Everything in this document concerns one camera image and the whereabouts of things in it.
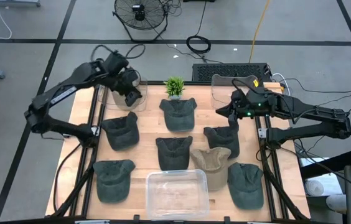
yellow cable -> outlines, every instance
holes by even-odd
[[[258,22],[258,25],[257,25],[257,29],[256,29],[256,32],[255,32],[255,37],[253,38],[253,43],[251,44],[251,50],[250,50],[250,57],[249,57],[249,63],[251,61],[251,58],[253,56],[253,51],[254,51],[254,47],[255,47],[255,42],[256,42],[256,36],[257,36],[257,33],[258,33],[258,29],[260,29],[260,25],[264,19],[264,15],[265,15],[265,12],[267,11],[267,8],[268,8],[268,5],[269,5],[269,2],[271,0],[267,0],[267,3],[265,4],[265,8],[264,8],[264,11],[261,15],[261,18],[260,18],[260,21]]]

fan stand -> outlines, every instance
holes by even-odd
[[[128,30],[128,28],[127,28],[127,26],[124,24],[124,22],[120,19],[119,15],[118,15],[117,13],[115,13],[115,12],[112,12],[112,15],[113,15],[113,16],[116,16],[116,17],[118,18],[118,20],[122,23],[124,29],[126,30],[128,36],[130,37],[131,41],[132,41],[132,42],[135,42],[135,43],[152,43],[152,42],[155,42],[155,41],[157,40],[157,38],[159,38],[159,37],[162,35],[162,33],[163,33],[164,31],[166,31],[166,29],[167,29],[167,17],[168,17],[168,13],[165,13],[165,14],[164,14],[164,17],[166,18],[166,25],[164,26],[163,30],[160,31],[160,32],[157,34],[157,36],[156,36],[155,38],[153,38],[152,40],[136,40],[136,39],[134,39],[134,38],[131,36],[130,31]]]

wooden table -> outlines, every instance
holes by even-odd
[[[273,91],[280,91],[279,83],[267,83],[266,87]],[[93,89],[80,90],[77,92],[69,122],[75,124],[87,122],[92,94]],[[195,110],[195,128],[190,132],[171,133],[167,130],[164,123],[163,111],[159,108],[161,100],[167,98],[165,87],[164,85],[150,85],[148,87],[146,109],[144,111],[135,112],[138,116],[138,129],[140,134],[138,145],[127,151],[116,152],[111,149],[106,134],[101,134],[97,161],[131,159],[136,164],[136,168],[131,173],[131,187],[128,198],[124,202],[117,204],[101,203],[98,200],[95,187],[96,177],[94,176],[87,218],[132,220],[134,215],[140,215],[142,220],[147,220],[145,211],[145,178],[150,172],[160,171],[155,138],[179,138],[189,135],[194,138],[190,147],[191,149],[208,149],[207,139],[203,134],[204,127],[228,126],[227,119],[216,114],[215,110],[212,108],[211,86],[185,86],[182,99],[186,100],[191,97],[195,98],[197,108]],[[127,114],[128,111],[106,110],[104,119],[117,118],[119,116],[126,116]],[[287,120],[278,118],[271,118],[271,124],[273,127],[277,128],[289,127]],[[239,125],[240,155],[236,159],[230,160],[229,165],[234,162],[242,162],[256,164],[262,168],[261,162],[257,161],[255,158],[255,154],[259,149],[255,121],[245,118],[239,120]],[[75,138],[65,140],[60,161],[77,144],[78,141]],[[288,141],[283,147],[294,151],[292,141]],[[80,152],[81,150],[75,153],[62,167],[58,178],[57,205],[60,205],[73,189],[80,160]],[[296,156],[283,150],[278,150],[277,154],[285,192],[300,211],[305,216],[310,217]],[[194,169],[193,162],[189,163],[189,169]],[[231,200],[228,187],[224,187],[217,192],[209,193],[210,214],[201,220],[222,221],[224,216],[229,216],[231,221],[270,221],[264,178],[262,178],[262,183],[264,206],[261,210],[240,210],[236,208]],[[274,187],[272,187],[272,189],[276,215],[280,218],[281,209],[279,206],[279,197]],[[83,194],[84,189],[80,191],[77,214],[80,214],[84,197]],[[53,213],[52,193],[46,214],[51,213]]]

tan cap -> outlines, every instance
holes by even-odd
[[[190,156],[196,169],[206,173],[208,190],[219,190],[227,184],[227,159],[231,150],[225,147],[215,147],[209,150],[191,150]]]

baseball cap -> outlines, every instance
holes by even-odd
[[[115,151],[125,150],[139,141],[137,115],[134,112],[127,116],[102,121],[109,145]]]
[[[209,150],[191,150],[190,156],[196,169],[201,169],[207,177],[208,190],[219,190],[227,184],[227,159],[231,150],[224,147],[215,147]]]
[[[157,156],[162,170],[183,170],[189,165],[189,146],[192,136],[186,138],[157,138]]]
[[[94,163],[98,199],[106,203],[125,200],[130,191],[131,171],[135,167],[134,162],[129,159]]]
[[[162,100],[160,109],[164,112],[164,122],[170,131],[190,131],[195,126],[195,99]]]
[[[233,203],[240,209],[260,209],[264,204],[263,171],[253,164],[234,163],[228,168],[228,188]]]
[[[208,146],[212,149],[215,147],[225,147],[231,150],[229,159],[239,156],[239,126],[236,127],[206,127],[203,133],[207,137]]]

